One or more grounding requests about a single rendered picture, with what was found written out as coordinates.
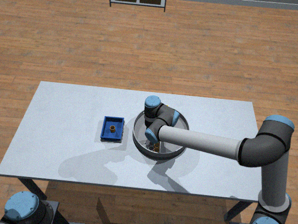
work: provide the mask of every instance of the white tabletop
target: white tabletop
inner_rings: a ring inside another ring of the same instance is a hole
[[[169,161],[142,155],[132,130],[150,95],[183,114],[192,131],[238,140],[258,131],[251,102],[41,82],[0,175],[258,201],[260,167],[193,149]],[[124,117],[121,143],[100,141],[105,116]]]

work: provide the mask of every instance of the table leg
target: table leg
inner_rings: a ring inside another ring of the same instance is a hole
[[[230,220],[232,220],[235,216],[237,216],[240,212],[242,212],[244,209],[246,209],[251,204],[252,204],[251,202],[239,201],[233,208],[231,208],[224,215],[224,221],[229,222]]]
[[[19,180],[30,190],[32,193],[36,194],[40,200],[46,200],[47,196],[42,192],[42,190],[34,183],[32,179],[19,178]]]

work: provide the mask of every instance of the gold nut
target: gold nut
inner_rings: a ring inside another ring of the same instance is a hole
[[[114,132],[116,131],[116,128],[115,128],[114,125],[112,125],[112,126],[110,127],[110,131],[111,131],[112,133],[114,133]]]

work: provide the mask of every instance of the blue tray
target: blue tray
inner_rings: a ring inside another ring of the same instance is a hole
[[[110,126],[114,125],[116,131],[112,133]],[[121,142],[123,135],[124,118],[105,116],[100,138],[102,141]]]

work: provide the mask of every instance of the wooden floor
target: wooden floor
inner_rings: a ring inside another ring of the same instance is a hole
[[[253,102],[298,128],[298,11],[168,0],[161,8],[108,0],[0,1],[0,157],[40,83],[53,81]],[[100,186],[36,181],[68,221],[224,223],[235,202]],[[26,191],[0,177],[6,201]],[[298,131],[289,159],[286,221],[298,220]],[[256,204],[234,221],[249,222]]]

